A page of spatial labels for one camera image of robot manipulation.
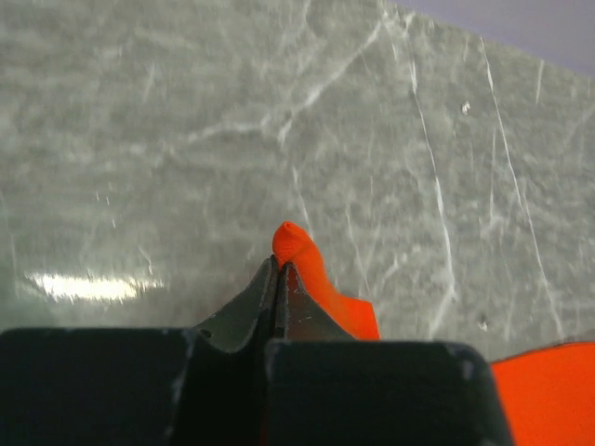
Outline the orange t shirt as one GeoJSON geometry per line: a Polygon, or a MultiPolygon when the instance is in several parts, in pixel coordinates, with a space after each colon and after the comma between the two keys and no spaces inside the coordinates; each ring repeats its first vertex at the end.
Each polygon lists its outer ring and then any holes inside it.
{"type": "MultiPolygon", "coordinates": [[[[285,221],[271,245],[278,265],[295,265],[307,295],[343,331],[359,341],[380,339],[372,304],[336,290],[320,250],[303,228],[285,221]]],[[[524,352],[493,362],[491,370],[518,445],[594,443],[592,341],[524,352]]]]}

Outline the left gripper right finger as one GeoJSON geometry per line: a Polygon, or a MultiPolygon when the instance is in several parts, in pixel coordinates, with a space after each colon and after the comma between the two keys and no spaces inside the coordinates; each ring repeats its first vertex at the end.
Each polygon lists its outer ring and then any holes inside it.
{"type": "Polygon", "coordinates": [[[266,445],[510,445],[488,363],[449,341],[358,341],[282,269],[265,348],[266,445]]]}

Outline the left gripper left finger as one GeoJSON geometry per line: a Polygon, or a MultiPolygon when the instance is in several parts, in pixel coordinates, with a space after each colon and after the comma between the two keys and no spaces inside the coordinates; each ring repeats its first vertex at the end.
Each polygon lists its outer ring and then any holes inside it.
{"type": "Polygon", "coordinates": [[[183,328],[19,328],[1,336],[5,445],[255,445],[278,282],[183,328]]]}

